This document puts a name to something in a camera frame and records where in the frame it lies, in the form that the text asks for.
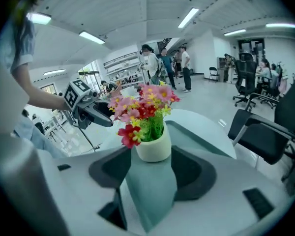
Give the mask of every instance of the window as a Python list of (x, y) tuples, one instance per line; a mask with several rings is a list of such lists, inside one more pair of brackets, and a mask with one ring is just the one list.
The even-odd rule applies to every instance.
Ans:
[(55, 89), (54, 84), (50, 84), (50, 85), (44, 86), (44, 87), (42, 87), (40, 89), (44, 90), (45, 92), (48, 92), (48, 93), (52, 93), (52, 94), (57, 95), (57, 92), (56, 92), (56, 89)]

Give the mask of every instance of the white flower pot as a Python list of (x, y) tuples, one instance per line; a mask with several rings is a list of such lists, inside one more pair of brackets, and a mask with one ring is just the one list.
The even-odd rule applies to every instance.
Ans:
[(141, 142), (136, 146), (138, 156), (146, 162), (160, 162), (172, 153), (172, 142), (164, 122), (163, 135), (155, 141)]

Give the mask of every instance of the flower bouquet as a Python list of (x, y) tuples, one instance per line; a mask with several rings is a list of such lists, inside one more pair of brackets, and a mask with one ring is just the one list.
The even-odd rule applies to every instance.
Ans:
[(108, 106), (115, 113), (115, 120), (126, 123), (125, 128), (119, 129), (117, 133), (122, 136), (122, 144), (128, 148), (136, 146), (138, 155), (145, 161), (160, 161), (159, 155), (164, 150), (170, 150), (166, 151), (169, 154), (171, 152), (164, 116), (171, 113), (171, 104), (180, 99), (170, 86), (164, 83), (160, 86), (140, 85), (140, 87), (138, 100), (133, 97), (116, 96)]

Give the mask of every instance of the white ceiling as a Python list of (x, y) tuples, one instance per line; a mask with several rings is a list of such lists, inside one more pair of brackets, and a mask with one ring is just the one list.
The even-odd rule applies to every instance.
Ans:
[[(192, 7), (200, 12), (179, 29)], [(44, 0), (37, 11), (51, 15), (52, 21), (47, 26), (35, 25), (34, 69), (67, 66), (76, 71), (136, 42), (190, 39), (208, 28), (221, 33), (246, 28), (237, 38), (267, 34), (295, 37), (295, 30), (265, 29), (266, 23), (295, 22), (280, 0)], [(98, 45), (81, 38), (78, 34), (83, 30), (106, 43)]]

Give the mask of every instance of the white floor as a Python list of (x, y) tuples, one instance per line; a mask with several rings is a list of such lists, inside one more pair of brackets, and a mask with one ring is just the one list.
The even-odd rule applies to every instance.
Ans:
[[(191, 80), (192, 90), (188, 93), (182, 91), (184, 89), (183, 78), (175, 80), (177, 87), (175, 93), (181, 98), (181, 101), (175, 103), (173, 108), (190, 110), (204, 115), (221, 125), (227, 134), (236, 111), (239, 108), (244, 109), (246, 105), (245, 103), (239, 103), (237, 107), (234, 106), (235, 101), (232, 97), (238, 95), (235, 85), (205, 80), (203, 75), (192, 76)], [(253, 108), (252, 112), (269, 120), (274, 120), (274, 110), (267, 104), (260, 104), (258, 100), (255, 101), (257, 105)], [(57, 139), (57, 146), (64, 149), (68, 156), (76, 156), (92, 151), (91, 146), (77, 128), (65, 124), (64, 129), (67, 133), (60, 132), (63, 142), (60, 143), (60, 139)], [(85, 133), (93, 145), (96, 146), (104, 142), (110, 132), (107, 128), (92, 123), (85, 130)], [(237, 145), (235, 149), (238, 160), (242, 160), (252, 167), (255, 166), (256, 155), (254, 153), (241, 145)], [(275, 165), (269, 165), (260, 159), (258, 170), (283, 187), (281, 177), (288, 171), (290, 165), (289, 158), (285, 156)]]

